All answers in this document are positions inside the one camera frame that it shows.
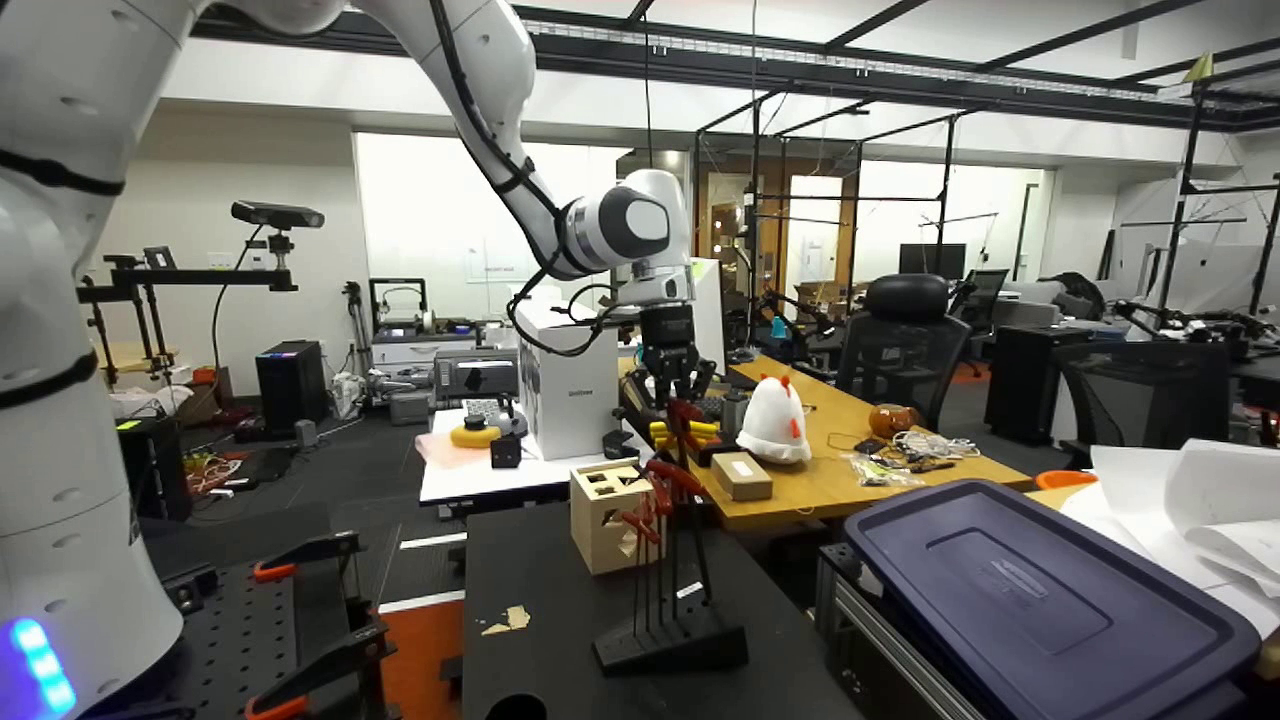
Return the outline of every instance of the red object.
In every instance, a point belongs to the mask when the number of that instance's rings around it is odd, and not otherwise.
[[[251,709],[251,705],[245,709],[245,720],[305,720],[305,716],[311,716],[305,696],[294,696],[278,709]]]
[[[1092,471],[1078,471],[1078,467],[1051,467],[1051,471],[1037,475],[1041,488],[1078,488],[1078,482],[1092,482],[1092,480],[1095,480]]]
[[[296,574],[296,562],[251,562],[257,583],[284,583]]]

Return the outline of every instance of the yellow object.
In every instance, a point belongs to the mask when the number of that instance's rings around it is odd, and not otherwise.
[[[567,534],[594,574],[664,557],[652,482],[629,461],[578,467],[567,480]]]
[[[690,418],[690,440],[695,448],[720,448],[720,424],[718,418]],[[650,424],[650,445],[652,448],[670,448],[671,445],[670,418],[652,418]]]
[[[491,427],[491,424],[483,424],[483,427],[457,427],[457,430],[448,430],[448,440],[457,445],[457,448],[488,448],[491,440],[500,440],[500,427]]]

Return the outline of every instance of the blue light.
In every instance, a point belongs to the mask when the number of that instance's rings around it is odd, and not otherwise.
[[[57,660],[47,633],[38,620],[15,620],[7,626],[14,649],[22,652],[22,660],[27,665],[27,674],[42,687],[43,701],[43,716],[61,720],[74,716],[75,709],[75,687],[66,672],[66,665]]]
[[[67,716],[75,709],[75,693],[67,681],[42,685],[47,710]]]
[[[47,636],[43,636],[43,626],[42,626],[38,620],[15,620],[15,624],[14,624],[14,645],[15,645],[23,654],[32,654],[32,652],[47,649]]]

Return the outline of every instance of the white table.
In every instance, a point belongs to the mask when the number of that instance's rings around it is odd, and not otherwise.
[[[436,413],[432,430],[418,435],[426,480],[418,505],[457,505],[477,494],[537,492],[567,482],[571,467],[604,463],[604,455],[544,461],[542,445],[526,435],[522,467],[491,467],[488,448],[457,448],[448,430],[464,424],[460,409]]]

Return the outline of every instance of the small wooden block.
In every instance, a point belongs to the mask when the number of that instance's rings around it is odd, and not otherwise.
[[[738,505],[772,499],[772,475],[747,451],[713,455],[720,482]]]
[[[644,540],[638,528],[639,519],[652,524],[652,510],[652,482],[632,461],[571,471],[567,534],[594,574],[639,569],[664,557],[664,548]]]

